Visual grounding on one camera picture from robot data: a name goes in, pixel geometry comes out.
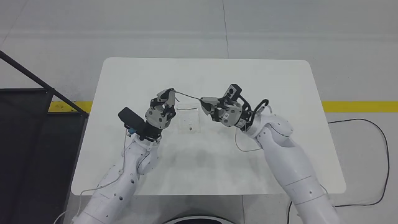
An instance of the gray floor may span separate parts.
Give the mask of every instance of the gray floor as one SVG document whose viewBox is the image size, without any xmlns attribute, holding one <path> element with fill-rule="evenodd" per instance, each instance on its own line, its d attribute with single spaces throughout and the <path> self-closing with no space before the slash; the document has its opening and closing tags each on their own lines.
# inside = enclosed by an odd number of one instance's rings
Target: gray floor
<svg viewBox="0 0 398 224">
<path fill-rule="evenodd" d="M 0 49 L 72 100 L 93 99 L 108 57 L 304 59 L 322 100 L 398 98 L 398 0 L 0 0 L 0 8 Z M 0 88 L 24 86 L 36 85 L 0 62 Z M 346 223 L 395 223 L 398 115 L 327 114 L 358 116 L 385 130 L 391 179 L 379 205 L 338 212 Z M 377 199 L 386 174 L 381 135 L 368 123 L 331 131 L 347 184 L 335 203 Z M 65 223 L 77 204 L 71 196 Z M 140 196 L 118 223 L 161 223 L 184 212 L 285 223 L 287 204 L 285 195 Z M 300 223 L 292 213 L 291 223 Z"/>
</svg>

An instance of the yellow line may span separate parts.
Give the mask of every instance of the yellow line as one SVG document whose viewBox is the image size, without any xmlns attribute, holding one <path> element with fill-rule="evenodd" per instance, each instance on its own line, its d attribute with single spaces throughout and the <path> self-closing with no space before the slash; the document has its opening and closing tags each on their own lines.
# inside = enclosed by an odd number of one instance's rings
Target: yellow line
<svg viewBox="0 0 398 224">
<path fill-rule="evenodd" d="M 74 103 L 89 113 L 91 111 L 91 107 L 93 106 L 92 101 L 74 101 Z M 58 112 L 58 113 L 64 113 L 64 112 L 69 112 L 69 111 L 75 111 L 72 107 L 70 107 L 68 104 L 66 104 L 63 101 L 53 101 L 51 102 L 49 112 Z"/>
<path fill-rule="evenodd" d="M 326 113 L 398 113 L 398 101 L 322 101 Z"/>
<path fill-rule="evenodd" d="M 75 101 L 87 113 L 91 111 L 92 101 Z M 326 113 L 398 113 L 398 101 L 322 101 Z M 49 112 L 74 111 L 63 101 L 51 102 Z"/>
</svg>

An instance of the white tabletop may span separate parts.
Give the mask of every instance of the white tabletop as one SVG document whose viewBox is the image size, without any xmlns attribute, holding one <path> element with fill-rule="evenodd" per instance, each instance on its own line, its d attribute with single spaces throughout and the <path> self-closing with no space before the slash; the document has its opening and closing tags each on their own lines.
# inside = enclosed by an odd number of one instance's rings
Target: white tabletop
<svg viewBox="0 0 398 224">
<path fill-rule="evenodd" d="M 232 83 L 243 89 L 242 95 L 252 108 L 262 99 L 269 99 L 273 111 L 292 123 L 292 138 L 308 154 L 321 184 L 329 193 L 345 191 L 343 173 L 306 61 L 109 58 L 104 62 L 99 78 L 72 192 L 78 195 L 82 190 L 96 187 L 121 157 L 124 127 L 118 113 L 125 106 L 144 117 L 150 99 L 166 88 L 173 87 L 196 97 L 221 97 Z M 177 108 L 186 107 L 186 104 L 199 107 L 197 100 L 176 96 L 181 101 Z M 182 134 L 180 120 L 183 114 L 177 112 L 172 124 L 162 132 L 159 164 L 141 177 L 136 194 L 284 192 L 268 168 L 262 151 L 239 151 L 234 142 L 236 128 L 212 122 L 201 110 L 196 114 L 200 130 Z M 257 148 L 254 141 L 242 133 L 238 132 L 237 140 L 242 149 Z"/>
</svg>

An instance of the black metal stand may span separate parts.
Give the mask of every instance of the black metal stand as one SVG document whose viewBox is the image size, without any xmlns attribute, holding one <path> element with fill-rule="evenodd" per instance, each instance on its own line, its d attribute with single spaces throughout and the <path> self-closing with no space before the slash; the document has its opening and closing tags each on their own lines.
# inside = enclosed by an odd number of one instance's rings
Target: black metal stand
<svg viewBox="0 0 398 224">
<path fill-rule="evenodd" d="M 5 62 L 7 62 L 9 65 L 13 66 L 16 70 L 20 71 L 27 77 L 29 77 L 31 80 L 45 88 L 48 92 L 51 92 L 53 95 L 57 96 L 60 98 L 62 101 L 66 102 L 68 105 L 70 105 L 72 108 L 77 110 L 79 113 L 81 113 L 83 116 L 86 118 L 88 117 L 88 113 L 83 111 L 80 107 L 78 107 L 76 104 L 74 104 L 72 101 L 70 101 L 67 97 L 63 96 L 60 92 L 52 88 L 49 84 L 45 83 L 42 79 L 34 75 L 32 72 L 30 72 L 28 69 L 26 69 L 24 66 L 21 64 L 17 63 L 14 59 L 6 55 L 3 51 L 0 51 L 0 58 L 3 59 Z"/>
<path fill-rule="evenodd" d="M 88 113 L 2 51 L 0 58 L 43 87 L 0 89 L 0 224 L 53 223 L 67 206 Z M 48 113 L 54 95 L 77 112 Z"/>
</svg>

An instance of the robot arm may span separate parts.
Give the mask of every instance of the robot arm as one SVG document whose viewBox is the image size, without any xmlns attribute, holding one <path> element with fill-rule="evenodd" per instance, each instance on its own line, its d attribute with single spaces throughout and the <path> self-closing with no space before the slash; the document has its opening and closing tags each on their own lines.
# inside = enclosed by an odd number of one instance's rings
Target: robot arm
<svg viewBox="0 0 398 224">
<path fill-rule="evenodd" d="M 174 94 L 173 88 L 158 93 L 157 98 L 150 101 L 146 121 L 129 108 L 119 113 L 132 141 L 125 146 L 124 156 L 98 184 L 82 213 L 73 219 L 75 224 L 110 224 L 127 205 L 140 175 L 150 172 L 157 164 L 162 130 L 175 116 Z"/>
<path fill-rule="evenodd" d="M 342 223 L 323 192 L 309 158 L 290 138 L 293 133 L 290 123 L 275 114 L 263 113 L 262 104 L 254 111 L 250 106 L 246 109 L 239 107 L 240 104 L 232 97 L 225 99 L 229 92 L 239 94 L 241 89 L 232 84 L 220 99 L 201 98 L 205 114 L 210 114 L 213 121 L 218 120 L 225 126 L 236 126 L 258 143 L 273 175 L 293 201 L 305 224 Z"/>
</svg>

